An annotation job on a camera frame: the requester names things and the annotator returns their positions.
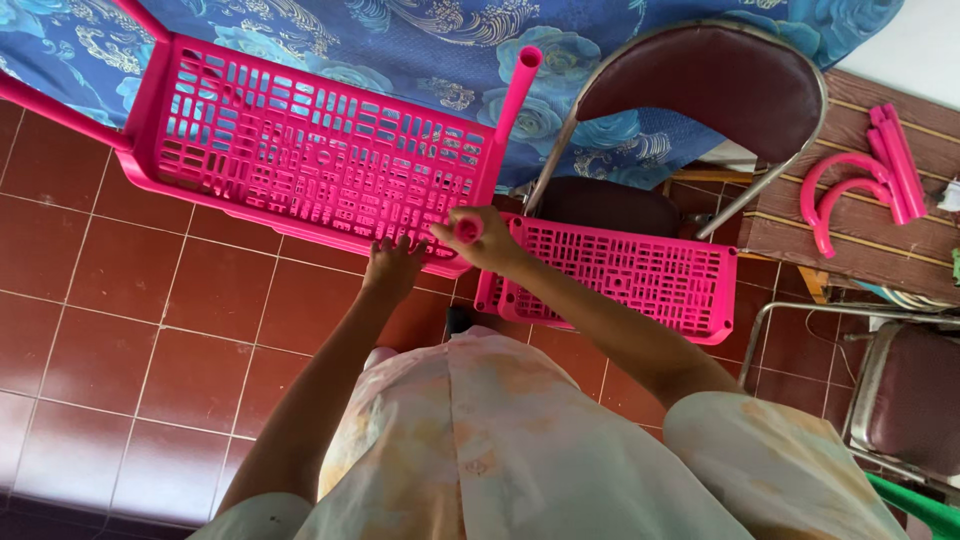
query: person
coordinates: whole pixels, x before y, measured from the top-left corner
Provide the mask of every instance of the person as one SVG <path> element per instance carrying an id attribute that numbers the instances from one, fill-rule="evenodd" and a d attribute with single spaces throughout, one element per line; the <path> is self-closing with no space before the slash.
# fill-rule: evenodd
<path id="1" fill-rule="evenodd" d="M 465 215 L 484 223 L 471 245 L 452 234 Z M 906 538 L 828 422 L 745 395 L 679 334 L 529 256 L 493 207 L 449 218 L 431 232 L 542 299 L 663 404 L 665 446 L 490 329 L 373 350 L 426 252 L 384 238 L 194 538 Z"/>

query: light pastel shirt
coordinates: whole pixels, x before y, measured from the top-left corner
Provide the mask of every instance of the light pastel shirt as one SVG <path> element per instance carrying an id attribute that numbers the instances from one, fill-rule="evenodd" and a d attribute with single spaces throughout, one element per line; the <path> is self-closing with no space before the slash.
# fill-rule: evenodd
<path id="1" fill-rule="evenodd" d="M 663 437 L 541 351 L 460 334 L 361 375 L 317 504 L 259 495 L 192 538 L 906 539 L 824 420 L 704 392 Z"/>

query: wooden table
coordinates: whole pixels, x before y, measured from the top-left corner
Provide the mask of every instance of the wooden table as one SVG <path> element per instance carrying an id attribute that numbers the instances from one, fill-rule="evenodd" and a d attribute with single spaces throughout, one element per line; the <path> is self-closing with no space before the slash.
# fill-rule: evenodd
<path id="1" fill-rule="evenodd" d="M 960 171 L 960 111 L 934 105 L 854 77 L 842 71 L 826 74 L 827 121 L 816 143 L 787 172 L 774 180 L 744 210 L 737 247 L 831 275 L 960 305 L 953 286 L 950 251 L 960 247 L 955 216 L 936 208 L 929 196 L 943 192 Z M 824 258 L 800 214 L 800 187 L 818 161 L 840 152 L 870 153 L 867 110 L 893 103 L 920 170 L 930 214 L 904 226 L 895 225 L 888 205 L 867 191 L 844 193 L 830 214 L 830 235 L 836 256 Z M 847 178 L 869 177 L 861 169 L 838 164 L 818 184 L 819 196 Z"/>

